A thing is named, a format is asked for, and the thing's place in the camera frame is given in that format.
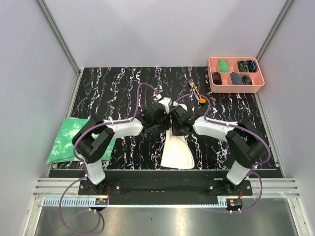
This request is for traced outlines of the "white cloth napkin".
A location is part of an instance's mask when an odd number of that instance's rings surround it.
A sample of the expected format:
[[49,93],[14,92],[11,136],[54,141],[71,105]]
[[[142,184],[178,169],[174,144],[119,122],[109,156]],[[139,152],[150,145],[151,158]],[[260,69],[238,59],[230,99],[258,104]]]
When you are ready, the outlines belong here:
[[188,170],[194,167],[192,152],[184,136],[173,136],[172,129],[166,131],[161,158],[162,167]]

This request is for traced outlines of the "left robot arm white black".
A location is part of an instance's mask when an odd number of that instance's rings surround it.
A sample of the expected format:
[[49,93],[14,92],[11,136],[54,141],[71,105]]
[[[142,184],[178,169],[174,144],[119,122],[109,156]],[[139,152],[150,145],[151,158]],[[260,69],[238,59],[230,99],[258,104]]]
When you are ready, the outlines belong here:
[[105,172],[101,158],[111,141],[128,136],[151,133],[154,129],[169,128],[171,98],[163,98],[135,118],[104,121],[90,118],[74,136],[73,154],[83,162],[85,177],[90,181],[89,189],[100,195],[106,190]]

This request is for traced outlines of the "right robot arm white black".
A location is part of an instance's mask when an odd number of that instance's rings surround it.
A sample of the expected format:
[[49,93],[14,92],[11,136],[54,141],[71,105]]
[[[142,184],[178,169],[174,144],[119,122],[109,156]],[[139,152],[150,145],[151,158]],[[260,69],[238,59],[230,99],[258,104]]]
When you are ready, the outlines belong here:
[[228,144],[234,163],[226,175],[227,180],[223,183],[223,188],[229,195],[240,191],[241,183],[263,156],[267,156],[265,162],[271,157],[269,146],[249,119],[227,122],[205,116],[193,116],[182,104],[170,110],[169,114],[174,136],[209,136]]

